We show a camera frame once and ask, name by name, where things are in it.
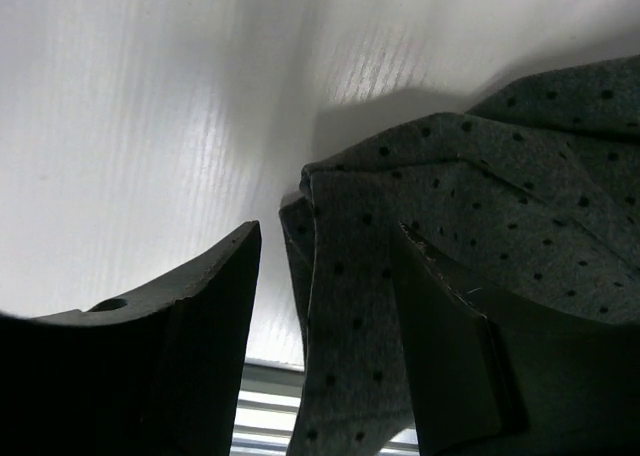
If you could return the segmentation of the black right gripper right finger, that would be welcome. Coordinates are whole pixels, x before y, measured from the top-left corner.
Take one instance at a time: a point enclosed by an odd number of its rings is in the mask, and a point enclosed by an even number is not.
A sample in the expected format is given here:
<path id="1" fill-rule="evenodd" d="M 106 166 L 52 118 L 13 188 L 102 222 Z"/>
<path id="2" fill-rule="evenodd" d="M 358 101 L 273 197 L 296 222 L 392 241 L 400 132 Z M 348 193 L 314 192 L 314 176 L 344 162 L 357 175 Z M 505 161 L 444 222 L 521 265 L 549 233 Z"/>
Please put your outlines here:
<path id="1" fill-rule="evenodd" d="M 515 295 L 405 225 L 392 273 L 422 454 L 638 453 L 637 326 Z"/>

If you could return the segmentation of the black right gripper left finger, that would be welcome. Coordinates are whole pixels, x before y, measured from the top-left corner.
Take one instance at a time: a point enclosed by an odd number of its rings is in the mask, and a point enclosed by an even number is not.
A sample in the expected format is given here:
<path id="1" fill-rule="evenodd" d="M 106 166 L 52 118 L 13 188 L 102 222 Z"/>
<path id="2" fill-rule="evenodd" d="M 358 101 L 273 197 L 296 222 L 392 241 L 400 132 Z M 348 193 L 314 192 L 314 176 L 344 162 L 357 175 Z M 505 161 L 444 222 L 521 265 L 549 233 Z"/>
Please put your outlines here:
<path id="1" fill-rule="evenodd" d="M 87 311 L 1 318 L 5 455 L 226 455 L 254 306 L 257 222 Z"/>

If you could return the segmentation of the grey polka dot skirt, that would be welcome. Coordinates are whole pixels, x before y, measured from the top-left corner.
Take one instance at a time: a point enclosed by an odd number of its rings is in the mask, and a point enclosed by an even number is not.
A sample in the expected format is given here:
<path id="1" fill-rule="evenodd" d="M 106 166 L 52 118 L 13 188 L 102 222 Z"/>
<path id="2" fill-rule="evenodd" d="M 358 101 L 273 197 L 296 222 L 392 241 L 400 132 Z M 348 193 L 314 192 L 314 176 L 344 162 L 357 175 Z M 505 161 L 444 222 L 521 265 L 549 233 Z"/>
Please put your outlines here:
<path id="1" fill-rule="evenodd" d="M 415 426 L 392 273 L 405 225 L 534 303 L 639 329 L 639 60 L 514 81 L 303 168 L 283 228 L 305 356 L 292 455 Z"/>

